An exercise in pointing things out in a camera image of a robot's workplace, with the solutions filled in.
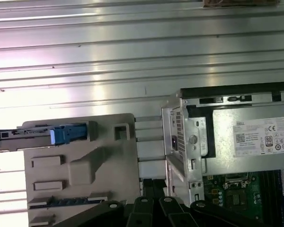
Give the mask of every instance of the dell power supply label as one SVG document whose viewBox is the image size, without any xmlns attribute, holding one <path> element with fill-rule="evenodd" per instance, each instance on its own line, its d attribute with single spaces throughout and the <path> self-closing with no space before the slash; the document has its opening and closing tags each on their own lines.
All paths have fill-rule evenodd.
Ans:
<svg viewBox="0 0 284 227">
<path fill-rule="evenodd" d="M 284 117 L 240 121 L 233 134 L 237 157 L 284 153 Z"/>
</svg>

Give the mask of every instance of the printed label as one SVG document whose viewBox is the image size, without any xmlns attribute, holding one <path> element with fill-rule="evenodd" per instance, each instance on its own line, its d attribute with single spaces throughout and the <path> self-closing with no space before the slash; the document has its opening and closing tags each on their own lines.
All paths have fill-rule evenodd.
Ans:
<svg viewBox="0 0 284 227">
<path fill-rule="evenodd" d="M 240 121 L 233 134 L 237 157 L 284 153 L 284 117 Z"/>
</svg>

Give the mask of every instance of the screw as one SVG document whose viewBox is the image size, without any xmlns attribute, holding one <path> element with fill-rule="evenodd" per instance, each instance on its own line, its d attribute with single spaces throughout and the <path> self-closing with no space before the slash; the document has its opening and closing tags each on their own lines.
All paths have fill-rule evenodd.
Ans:
<svg viewBox="0 0 284 227">
<path fill-rule="evenodd" d="M 198 137 L 195 135 L 191 135 L 188 139 L 191 144 L 196 144 L 198 142 Z"/>
<path fill-rule="evenodd" d="M 197 203 L 197 207 L 205 207 L 206 205 L 205 205 L 205 203 L 203 203 L 203 202 L 198 202 Z"/>
<path fill-rule="evenodd" d="M 171 198 L 165 198 L 164 201 L 165 201 L 165 202 L 171 202 L 172 199 L 171 199 Z"/>
</svg>

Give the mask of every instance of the electronic component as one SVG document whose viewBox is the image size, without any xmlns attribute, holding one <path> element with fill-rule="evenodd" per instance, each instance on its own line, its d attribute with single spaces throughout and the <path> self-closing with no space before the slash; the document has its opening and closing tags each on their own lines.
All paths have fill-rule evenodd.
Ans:
<svg viewBox="0 0 284 227">
<path fill-rule="evenodd" d="M 241 186 L 245 188 L 247 184 L 250 183 L 251 174 L 241 173 L 241 174 L 226 174 L 224 188 L 228 189 L 232 185 Z"/>
<path fill-rule="evenodd" d="M 50 137 L 51 145 L 69 144 L 74 140 L 86 140 L 87 136 L 88 129 L 85 123 L 0 130 L 0 141 Z"/>
<path fill-rule="evenodd" d="M 213 204 L 219 204 L 219 199 L 213 199 Z"/>
<path fill-rule="evenodd" d="M 217 189 L 212 189 L 212 194 L 213 194 L 213 195 L 218 194 L 218 190 L 217 190 Z"/>
<path fill-rule="evenodd" d="M 243 189 L 226 191 L 226 208 L 232 211 L 248 209 L 246 193 Z"/>
</svg>

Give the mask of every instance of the silver metal surface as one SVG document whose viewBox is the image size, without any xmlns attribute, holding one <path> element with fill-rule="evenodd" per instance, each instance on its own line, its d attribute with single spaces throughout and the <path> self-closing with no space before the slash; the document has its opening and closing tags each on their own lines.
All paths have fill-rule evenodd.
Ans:
<svg viewBox="0 0 284 227">
<path fill-rule="evenodd" d="M 0 129 L 67 117 L 160 116 L 162 101 L 182 87 L 284 81 L 284 0 L 228 9 L 153 3 L 0 1 Z M 9 165 L 11 156 L 3 167 L 23 170 Z M 151 164 L 158 162 L 143 161 L 141 173 L 149 176 Z M 25 189 L 23 172 L 3 175 L 19 186 L 1 178 L 0 187 Z M 0 226 L 10 225 L 5 219 Z"/>
</svg>

